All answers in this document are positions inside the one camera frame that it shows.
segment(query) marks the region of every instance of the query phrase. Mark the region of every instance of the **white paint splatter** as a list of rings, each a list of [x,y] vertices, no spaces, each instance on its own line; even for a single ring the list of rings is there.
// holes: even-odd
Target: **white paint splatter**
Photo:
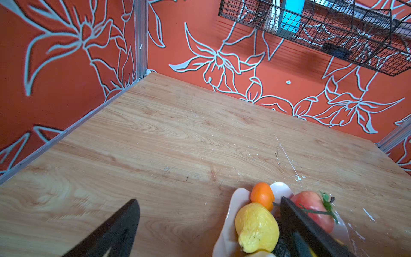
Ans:
[[[356,246],[356,243],[355,243],[354,239],[351,239],[351,242],[352,242],[352,245],[353,245],[354,254],[357,255],[357,246]]]
[[[361,236],[360,233],[357,232],[357,230],[354,230],[354,232],[357,234],[357,236],[361,239],[365,241],[365,237]]]
[[[366,255],[367,257],[369,257],[368,253],[367,253],[366,251],[364,251],[364,249],[361,248],[361,251],[363,251],[363,252],[365,253],[365,255]]]
[[[370,218],[370,219],[372,219],[373,221],[375,221],[375,219],[363,208],[363,210],[365,211],[365,213],[368,215],[368,217]]]

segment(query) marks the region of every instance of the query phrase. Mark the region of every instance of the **blue object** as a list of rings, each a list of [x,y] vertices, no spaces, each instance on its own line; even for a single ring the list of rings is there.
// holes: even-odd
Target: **blue object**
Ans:
[[[302,14],[304,2],[305,0],[284,0],[281,7],[297,14]],[[300,20],[301,16],[282,10],[279,17],[280,24],[277,30],[277,35],[284,38],[292,37],[298,32]]]

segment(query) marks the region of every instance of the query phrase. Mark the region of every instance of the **shelf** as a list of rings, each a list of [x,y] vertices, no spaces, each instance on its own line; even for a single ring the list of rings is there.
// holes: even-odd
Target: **shelf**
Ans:
[[[294,12],[267,1],[221,0],[219,16],[390,76],[411,68],[411,25],[393,20],[390,9],[305,0]]]

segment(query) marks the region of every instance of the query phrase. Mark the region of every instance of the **tomato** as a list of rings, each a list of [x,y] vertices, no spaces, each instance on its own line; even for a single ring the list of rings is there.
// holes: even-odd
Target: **tomato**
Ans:
[[[259,203],[267,208],[268,211],[271,211],[274,207],[272,203],[275,199],[270,186],[267,183],[260,182],[251,191],[250,200],[252,203]]]
[[[327,211],[323,204],[323,199],[316,192],[302,191],[291,198],[298,207],[303,205],[308,210]],[[331,233],[334,229],[334,218],[326,214],[307,213],[322,229],[327,233]]]

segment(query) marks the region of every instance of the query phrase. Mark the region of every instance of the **white scratch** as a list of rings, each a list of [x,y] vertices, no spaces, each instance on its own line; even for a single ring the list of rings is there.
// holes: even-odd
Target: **white scratch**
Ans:
[[[368,215],[368,217],[370,218],[370,219],[372,219],[373,221],[375,221],[375,219],[363,208],[363,210],[365,211],[365,213]]]
[[[296,177],[298,178],[298,180],[301,180],[301,178],[300,178],[300,176],[298,175],[298,173],[297,173],[296,169],[294,168],[294,165],[291,163],[290,158],[288,158],[287,153],[285,152],[284,148],[282,147],[282,145],[281,145],[280,141],[278,141],[278,144],[280,145],[281,149],[283,149],[283,152],[284,152],[285,156],[287,157],[288,161],[289,161],[289,162],[290,162],[290,164],[291,164],[291,167],[293,168],[294,172],[296,173]]]
[[[367,257],[369,257],[368,253],[367,253],[366,251],[364,251],[364,249],[361,249],[361,251],[363,251],[363,252],[365,253],[365,255],[366,255]]]

